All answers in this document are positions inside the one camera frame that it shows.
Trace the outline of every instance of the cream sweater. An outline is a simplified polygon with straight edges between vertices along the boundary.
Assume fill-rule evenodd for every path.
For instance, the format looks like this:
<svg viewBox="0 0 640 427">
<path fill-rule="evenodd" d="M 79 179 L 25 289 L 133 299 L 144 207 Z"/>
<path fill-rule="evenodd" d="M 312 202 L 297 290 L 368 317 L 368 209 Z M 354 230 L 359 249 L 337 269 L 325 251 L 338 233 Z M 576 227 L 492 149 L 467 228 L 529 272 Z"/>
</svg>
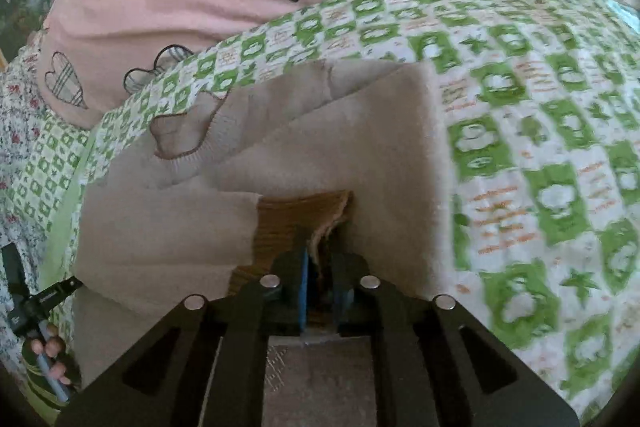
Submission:
<svg viewBox="0 0 640 427">
<path fill-rule="evenodd" d="M 222 297 L 237 266 L 267 270 L 296 224 L 328 233 L 346 190 L 348 247 L 372 273 L 422 297 L 447 288 L 440 111 L 426 66 L 347 60 L 298 66 L 224 102 L 201 94 L 187 114 L 155 119 L 85 195 L 75 346 L 85 382 L 183 297 Z M 331 194 L 309 198 L 319 192 Z"/>
</svg>

